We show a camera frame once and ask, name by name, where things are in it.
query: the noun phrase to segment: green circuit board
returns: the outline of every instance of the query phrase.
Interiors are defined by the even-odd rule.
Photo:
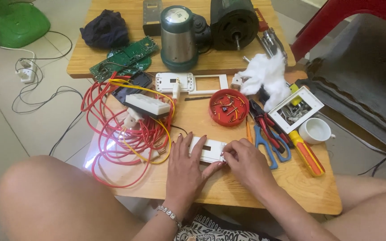
[[[148,68],[151,64],[150,54],[158,49],[154,40],[147,36],[125,48],[112,49],[107,55],[109,58],[90,68],[90,73],[99,83],[109,79],[114,71],[119,72],[119,75],[135,74],[137,69]]]

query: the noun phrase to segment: red lid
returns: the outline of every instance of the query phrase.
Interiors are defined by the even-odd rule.
[[[209,100],[211,118],[224,127],[234,127],[242,123],[249,110],[248,99],[236,90],[218,90]]]

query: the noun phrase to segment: red wire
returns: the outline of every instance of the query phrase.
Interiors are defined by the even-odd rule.
[[[117,73],[114,72],[111,76],[111,79],[129,80],[131,78],[131,76],[127,76],[127,75],[117,76],[116,74]],[[109,82],[107,83],[95,82],[86,91],[86,94],[84,95],[81,111],[86,112],[86,122],[89,125],[89,127],[94,132],[99,134],[98,136],[99,153],[95,156],[91,167],[93,177],[96,180],[98,180],[100,183],[103,183],[109,187],[124,188],[124,187],[130,187],[134,185],[144,176],[148,166],[150,165],[150,158],[151,158],[152,151],[161,149],[162,147],[166,146],[168,143],[169,137],[166,135],[165,130],[158,123],[156,123],[153,119],[149,117],[145,117],[144,121],[139,122],[138,130],[126,129],[124,133],[121,134],[121,132],[123,132],[123,128],[121,127],[123,125],[123,121],[119,122],[119,120],[117,120],[117,117],[120,114],[126,112],[126,110],[122,110],[118,113],[114,113],[105,104],[106,96],[111,94],[116,88],[118,88],[118,86],[112,85]],[[155,98],[161,101],[164,101],[163,96],[159,96],[155,94]],[[169,116],[163,120],[163,125],[165,126],[166,129],[168,129],[168,131],[170,131],[172,113],[173,113],[173,105],[171,104]],[[96,129],[90,123],[89,114],[92,114],[95,118],[98,119],[98,121],[102,125],[101,130]],[[132,183],[129,183],[127,185],[117,186],[117,185],[107,183],[106,181],[99,178],[95,173],[95,166],[97,163],[99,164],[99,161],[102,157],[106,161],[109,161],[118,165],[123,165],[123,166],[131,166],[131,165],[142,163],[139,158],[128,162],[114,160],[114,159],[120,159],[128,155],[134,154],[123,141],[119,140],[119,138],[122,140],[123,135],[125,136],[124,139],[126,143],[130,145],[133,150],[135,150],[138,153],[142,153],[147,148],[150,148],[150,153],[148,154],[148,161],[144,167],[144,171],[142,172],[142,174]],[[163,141],[163,144],[159,145],[158,147],[154,147],[154,144],[156,143],[156,141],[158,141],[164,135],[166,137]],[[108,143],[110,141],[115,142],[115,146],[113,147],[113,150],[107,149]]]

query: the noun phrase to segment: silver bracelet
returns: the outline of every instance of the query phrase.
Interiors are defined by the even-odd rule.
[[[167,214],[172,220],[175,221],[175,223],[177,224],[177,227],[178,229],[181,229],[183,227],[183,225],[181,224],[180,221],[178,221],[177,219],[177,216],[175,215],[175,213],[173,213],[171,210],[169,210],[168,208],[160,205],[157,207],[157,210],[158,211],[163,211],[165,214]]]

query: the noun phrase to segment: ceramic cup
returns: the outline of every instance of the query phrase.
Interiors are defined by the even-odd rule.
[[[318,118],[307,119],[299,128],[299,135],[309,144],[318,144],[336,136],[331,133],[329,125]]]

